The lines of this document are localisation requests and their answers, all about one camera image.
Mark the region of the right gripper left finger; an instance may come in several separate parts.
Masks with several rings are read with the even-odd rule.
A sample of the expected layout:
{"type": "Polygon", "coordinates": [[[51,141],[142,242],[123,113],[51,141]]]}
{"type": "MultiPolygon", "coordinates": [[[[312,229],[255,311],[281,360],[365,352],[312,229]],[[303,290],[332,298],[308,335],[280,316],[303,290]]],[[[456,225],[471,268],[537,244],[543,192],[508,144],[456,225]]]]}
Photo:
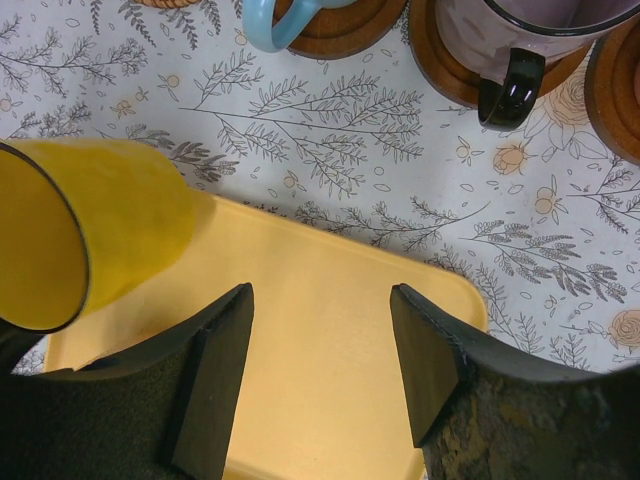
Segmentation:
{"type": "Polygon", "coordinates": [[[254,317],[241,284],[192,317],[79,369],[25,376],[35,332],[1,327],[5,479],[218,479],[254,317]]]}

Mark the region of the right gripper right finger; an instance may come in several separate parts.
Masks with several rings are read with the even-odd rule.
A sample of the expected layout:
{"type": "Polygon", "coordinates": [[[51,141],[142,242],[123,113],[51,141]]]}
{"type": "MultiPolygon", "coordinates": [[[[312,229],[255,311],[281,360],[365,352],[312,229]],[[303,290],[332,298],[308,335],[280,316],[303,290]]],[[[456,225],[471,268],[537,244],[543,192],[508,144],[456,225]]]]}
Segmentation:
{"type": "Polygon", "coordinates": [[[520,351],[391,291],[413,444],[432,479],[635,479],[639,370],[593,373],[520,351]]]}

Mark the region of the amber glass cup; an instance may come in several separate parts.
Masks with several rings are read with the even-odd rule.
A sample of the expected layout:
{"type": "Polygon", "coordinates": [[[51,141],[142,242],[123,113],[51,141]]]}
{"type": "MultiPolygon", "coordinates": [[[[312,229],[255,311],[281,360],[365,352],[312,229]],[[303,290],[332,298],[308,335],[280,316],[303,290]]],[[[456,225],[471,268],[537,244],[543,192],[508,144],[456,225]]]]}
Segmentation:
{"type": "Polygon", "coordinates": [[[1,319],[50,333],[174,263],[192,192],[158,150],[130,140],[1,145],[1,319]]]}

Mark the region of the brown wooden coaster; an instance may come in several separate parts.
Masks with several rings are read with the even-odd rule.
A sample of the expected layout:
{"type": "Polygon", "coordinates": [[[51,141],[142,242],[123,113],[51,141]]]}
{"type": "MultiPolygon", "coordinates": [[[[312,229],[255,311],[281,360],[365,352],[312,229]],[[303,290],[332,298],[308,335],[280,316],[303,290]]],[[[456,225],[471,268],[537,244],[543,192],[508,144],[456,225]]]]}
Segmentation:
{"type": "Polygon", "coordinates": [[[639,163],[639,22],[598,40],[587,65],[585,102],[603,143],[623,160],[639,163]]]}
{"type": "MultiPolygon", "coordinates": [[[[409,2],[409,42],[414,60],[429,84],[447,99],[477,108],[480,76],[456,61],[438,34],[435,2],[409,2]]],[[[539,92],[544,97],[567,80],[582,64],[591,46],[582,47],[554,63],[547,63],[539,92]]]]}
{"type": "Polygon", "coordinates": [[[355,55],[382,39],[406,5],[406,0],[358,0],[337,9],[321,9],[287,49],[317,60],[355,55]]]}

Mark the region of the purple mug black handle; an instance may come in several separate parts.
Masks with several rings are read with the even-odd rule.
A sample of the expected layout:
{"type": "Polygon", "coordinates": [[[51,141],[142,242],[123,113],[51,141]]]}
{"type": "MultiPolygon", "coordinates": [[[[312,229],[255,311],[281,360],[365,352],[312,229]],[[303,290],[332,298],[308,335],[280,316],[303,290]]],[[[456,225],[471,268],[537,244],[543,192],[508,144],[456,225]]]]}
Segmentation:
{"type": "Polygon", "coordinates": [[[590,45],[639,13],[637,1],[438,1],[439,36],[480,77],[478,119],[512,131],[531,113],[547,65],[590,45]]]}

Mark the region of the white mug blue handle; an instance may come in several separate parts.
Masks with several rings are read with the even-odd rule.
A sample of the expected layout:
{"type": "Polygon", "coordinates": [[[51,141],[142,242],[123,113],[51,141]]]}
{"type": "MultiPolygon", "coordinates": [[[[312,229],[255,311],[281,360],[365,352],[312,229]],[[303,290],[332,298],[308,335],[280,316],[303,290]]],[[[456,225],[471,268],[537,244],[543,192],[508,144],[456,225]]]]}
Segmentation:
{"type": "Polygon", "coordinates": [[[281,19],[273,23],[276,0],[246,0],[242,6],[243,31],[253,47],[277,53],[289,47],[320,10],[353,3],[353,0],[294,0],[281,19]]]}

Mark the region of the woven rattan coaster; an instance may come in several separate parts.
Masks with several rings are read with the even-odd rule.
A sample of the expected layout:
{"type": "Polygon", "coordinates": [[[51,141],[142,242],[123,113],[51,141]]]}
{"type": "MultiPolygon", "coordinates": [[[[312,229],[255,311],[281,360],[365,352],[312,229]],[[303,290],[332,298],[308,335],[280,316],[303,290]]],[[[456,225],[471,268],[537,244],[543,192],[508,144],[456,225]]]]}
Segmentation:
{"type": "Polygon", "coordinates": [[[199,0],[135,0],[135,2],[156,9],[178,9],[197,4],[199,0]]]}

